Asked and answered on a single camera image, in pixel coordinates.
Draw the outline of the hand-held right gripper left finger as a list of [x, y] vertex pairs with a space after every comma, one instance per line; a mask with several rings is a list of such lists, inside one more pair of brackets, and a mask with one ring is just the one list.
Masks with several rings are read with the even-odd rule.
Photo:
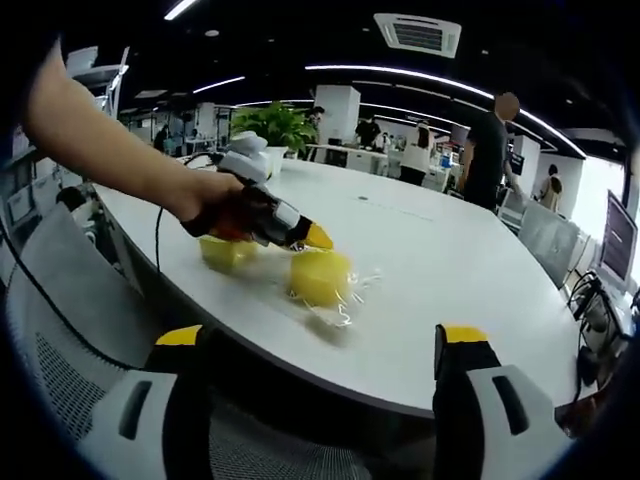
[[202, 360], [206, 331], [163, 334], [92, 410], [92, 465], [104, 479], [211, 479]]

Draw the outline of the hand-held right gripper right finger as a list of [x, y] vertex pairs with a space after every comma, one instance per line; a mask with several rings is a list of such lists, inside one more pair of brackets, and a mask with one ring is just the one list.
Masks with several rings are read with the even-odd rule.
[[551, 399], [487, 335], [435, 328], [435, 479], [540, 479], [570, 448]]

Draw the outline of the person's left hand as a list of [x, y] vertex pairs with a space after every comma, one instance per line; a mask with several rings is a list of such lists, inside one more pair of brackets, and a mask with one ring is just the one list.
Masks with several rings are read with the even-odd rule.
[[190, 170], [171, 213], [194, 237], [248, 240], [250, 233], [241, 205], [243, 188], [232, 174]]

